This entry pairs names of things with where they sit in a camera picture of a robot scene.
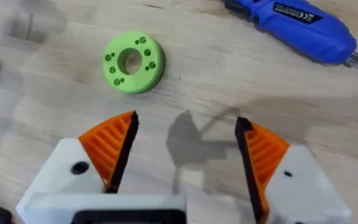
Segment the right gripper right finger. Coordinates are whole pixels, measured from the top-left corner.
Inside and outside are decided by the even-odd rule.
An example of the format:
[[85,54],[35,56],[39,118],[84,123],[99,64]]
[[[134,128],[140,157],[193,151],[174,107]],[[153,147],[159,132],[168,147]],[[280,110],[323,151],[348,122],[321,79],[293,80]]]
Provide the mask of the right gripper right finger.
[[241,152],[256,223],[349,223],[352,212],[312,152],[238,117]]

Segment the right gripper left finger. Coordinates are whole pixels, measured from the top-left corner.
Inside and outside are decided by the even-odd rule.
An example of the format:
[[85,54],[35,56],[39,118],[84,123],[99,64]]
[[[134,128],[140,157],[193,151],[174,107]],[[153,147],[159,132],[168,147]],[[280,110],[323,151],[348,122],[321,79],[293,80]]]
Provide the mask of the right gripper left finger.
[[25,194],[116,193],[138,128],[138,114],[133,110],[77,138],[63,138]]

